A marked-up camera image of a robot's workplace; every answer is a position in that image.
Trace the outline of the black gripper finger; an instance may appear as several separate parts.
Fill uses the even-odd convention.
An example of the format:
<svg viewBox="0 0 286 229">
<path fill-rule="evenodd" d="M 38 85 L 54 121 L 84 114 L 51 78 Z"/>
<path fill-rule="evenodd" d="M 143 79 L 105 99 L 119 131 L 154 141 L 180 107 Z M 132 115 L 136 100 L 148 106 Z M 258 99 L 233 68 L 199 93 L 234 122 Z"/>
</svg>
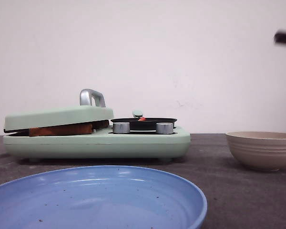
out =
<svg viewBox="0 0 286 229">
<path fill-rule="evenodd" d="M 274 41 L 286 45 L 286 31 L 277 31 L 274 35 Z"/>
</svg>

